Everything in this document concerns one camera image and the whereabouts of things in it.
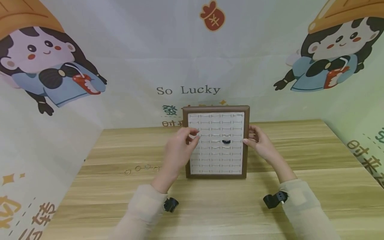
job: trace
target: red money bag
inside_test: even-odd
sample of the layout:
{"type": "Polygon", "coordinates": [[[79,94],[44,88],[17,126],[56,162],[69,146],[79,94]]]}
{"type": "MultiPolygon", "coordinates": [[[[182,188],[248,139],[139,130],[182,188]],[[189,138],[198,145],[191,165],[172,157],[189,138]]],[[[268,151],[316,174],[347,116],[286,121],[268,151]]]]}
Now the red money bag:
{"type": "Polygon", "coordinates": [[[210,31],[219,30],[225,22],[224,12],[217,7],[215,0],[212,0],[209,5],[203,6],[200,18],[204,20],[205,26],[210,31]]]}

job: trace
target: black clip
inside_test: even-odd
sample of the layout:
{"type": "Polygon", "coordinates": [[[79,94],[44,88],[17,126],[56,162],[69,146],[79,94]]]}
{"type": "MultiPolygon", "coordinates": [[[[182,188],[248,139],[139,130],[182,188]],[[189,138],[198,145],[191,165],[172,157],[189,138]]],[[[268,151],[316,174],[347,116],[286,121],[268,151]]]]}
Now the black clip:
{"type": "Polygon", "coordinates": [[[170,197],[164,203],[164,210],[167,212],[173,212],[178,204],[179,202],[176,199],[170,197]]]}
{"type": "Polygon", "coordinates": [[[268,194],[263,198],[263,201],[265,202],[265,205],[268,207],[268,209],[273,209],[279,205],[279,203],[285,203],[288,199],[288,193],[279,191],[275,195],[268,194]]]}

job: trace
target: hand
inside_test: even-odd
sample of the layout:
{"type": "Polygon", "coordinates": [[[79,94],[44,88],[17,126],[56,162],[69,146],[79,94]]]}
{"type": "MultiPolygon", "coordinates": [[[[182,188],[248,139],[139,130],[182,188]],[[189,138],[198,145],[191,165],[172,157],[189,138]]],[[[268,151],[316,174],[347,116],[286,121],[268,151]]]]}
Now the hand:
{"type": "Polygon", "coordinates": [[[200,139],[199,136],[192,139],[189,135],[196,136],[198,132],[195,128],[183,127],[168,140],[163,168],[170,174],[178,175],[182,167],[187,164],[200,139]]]}
{"type": "Polygon", "coordinates": [[[364,63],[359,63],[356,70],[355,70],[355,73],[358,73],[360,70],[363,70],[364,69],[364,63]]]}
{"type": "Polygon", "coordinates": [[[39,108],[39,111],[41,114],[47,113],[49,116],[52,116],[54,110],[51,106],[48,105],[48,103],[42,103],[38,102],[37,107],[39,108]]]}
{"type": "Polygon", "coordinates": [[[105,85],[107,85],[107,80],[106,80],[103,76],[101,76],[100,74],[96,74],[96,76],[97,76],[98,78],[100,78],[100,80],[101,80],[105,85]]]}
{"type": "Polygon", "coordinates": [[[249,133],[249,139],[243,139],[243,142],[255,149],[267,163],[273,165],[276,161],[282,159],[280,153],[261,128],[255,125],[250,125],[249,133]]]}
{"type": "Polygon", "coordinates": [[[288,83],[283,79],[283,80],[276,82],[273,86],[276,87],[275,91],[277,91],[277,90],[281,90],[281,89],[285,88],[285,86],[287,84],[288,83]]]}
{"type": "Polygon", "coordinates": [[[165,194],[177,179],[180,170],[187,164],[192,151],[196,148],[200,137],[192,139],[199,131],[195,128],[180,128],[167,142],[163,167],[153,179],[151,185],[158,192],[165,194]]]}

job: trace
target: sleeve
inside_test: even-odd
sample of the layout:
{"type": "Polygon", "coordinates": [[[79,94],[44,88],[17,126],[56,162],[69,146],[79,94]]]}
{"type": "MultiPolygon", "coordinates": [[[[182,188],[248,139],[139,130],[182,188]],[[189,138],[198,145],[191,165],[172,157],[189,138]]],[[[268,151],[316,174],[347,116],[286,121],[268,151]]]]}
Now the sleeve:
{"type": "Polygon", "coordinates": [[[124,217],[109,240],[147,239],[164,212],[167,194],[161,194],[151,185],[141,185],[128,204],[124,217]]]}
{"type": "Polygon", "coordinates": [[[12,78],[20,88],[36,95],[45,95],[44,86],[37,74],[28,76],[25,73],[16,73],[12,75],[12,78]]]}
{"type": "Polygon", "coordinates": [[[293,74],[295,77],[301,77],[307,72],[311,66],[311,58],[301,57],[292,66],[293,74]]]}
{"type": "Polygon", "coordinates": [[[329,218],[321,209],[319,200],[300,179],[284,182],[280,191],[288,193],[283,209],[300,240],[339,240],[329,218]]]}
{"type": "Polygon", "coordinates": [[[78,68],[81,70],[81,72],[83,73],[86,73],[88,76],[91,77],[91,84],[92,86],[100,91],[100,92],[104,92],[105,91],[105,84],[103,83],[103,81],[98,77],[96,76],[95,74],[93,74],[91,71],[89,71],[88,69],[84,68],[83,66],[81,65],[77,65],[78,68]]]}

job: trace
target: yellow sparkle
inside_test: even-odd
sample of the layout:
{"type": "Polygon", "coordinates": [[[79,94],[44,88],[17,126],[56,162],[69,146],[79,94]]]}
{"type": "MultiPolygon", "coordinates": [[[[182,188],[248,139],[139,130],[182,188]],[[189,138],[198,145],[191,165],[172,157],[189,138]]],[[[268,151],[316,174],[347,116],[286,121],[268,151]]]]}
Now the yellow sparkle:
{"type": "Polygon", "coordinates": [[[3,185],[2,186],[4,186],[5,184],[7,184],[7,183],[11,183],[11,182],[15,182],[14,180],[13,180],[13,176],[14,176],[15,174],[11,174],[11,175],[8,175],[8,176],[3,176],[3,185]]]}

